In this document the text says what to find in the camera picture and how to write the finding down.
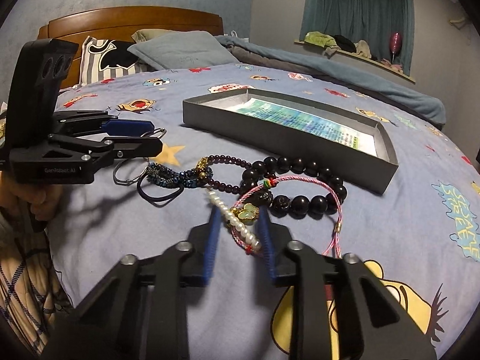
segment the gray box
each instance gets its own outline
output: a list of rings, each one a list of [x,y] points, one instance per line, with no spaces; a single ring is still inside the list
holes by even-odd
[[[224,109],[252,97],[373,135],[377,157],[308,132]],[[378,194],[385,192],[398,168],[397,155],[381,122],[301,97],[250,88],[207,94],[183,100],[183,122],[276,155],[317,161],[344,180]]]

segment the teal curtain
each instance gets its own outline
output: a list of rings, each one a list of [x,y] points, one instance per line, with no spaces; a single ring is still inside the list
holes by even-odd
[[[356,43],[367,41],[370,52],[379,60],[392,60],[390,36],[400,32],[401,53],[395,62],[410,73],[413,52],[413,0],[305,0],[300,39],[309,31],[342,35]]]

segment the cartoon print bedsheet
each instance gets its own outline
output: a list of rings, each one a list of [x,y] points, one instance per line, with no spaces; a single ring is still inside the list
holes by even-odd
[[[366,261],[440,358],[480,301],[480,176],[448,137],[430,124],[339,85],[245,64],[103,81],[63,93],[57,109],[103,109],[120,118],[153,121],[167,129],[164,150],[153,160],[176,170],[190,169],[201,157],[216,154],[253,162],[269,153],[182,123],[182,100],[243,87],[332,104],[384,124],[399,168],[382,196],[346,183],[349,197],[343,205],[340,243],[344,252]],[[139,159],[119,177],[134,176],[144,165]],[[225,183],[235,185],[241,179],[235,167],[217,164],[213,169],[215,178]],[[146,191],[166,194],[154,185]],[[205,223],[210,213],[201,189],[185,190],[172,202],[153,207],[137,195],[135,185],[115,185],[112,168],[100,170],[93,184],[69,187],[67,192],[61,213],[48,230],[55,267],[75,305],[123,255],[158,255],[185,239],[193,226]],[[323,192],[318,186],[296,182],[275,188],[276,194],[290,197]],[[222,199],[233,204],[235,197],[223,193]],[[274,220],[318,251],[329,242],[332,218]],[[273,288],[262,262],[245,255],[226,231],[220,235],[210,286],[188,289],[187,297],[192,359],[287,359],[291,290]],[[337,359],[332,296],[326,306]]]

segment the striped pillowcase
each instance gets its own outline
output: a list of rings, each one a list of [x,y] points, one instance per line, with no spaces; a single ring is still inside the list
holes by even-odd
[[[82,45],[80,85],[149,71],[147,64],[139,63],[138,57],[127,51],[132,44],[135,43],[87,37]]]

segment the blue gripper pad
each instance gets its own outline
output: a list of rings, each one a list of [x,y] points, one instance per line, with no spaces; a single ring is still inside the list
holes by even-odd
[[[101,130],[117,137],[140,137],[153,132],[155,126],[149,120],[112,119],[102,124]]]

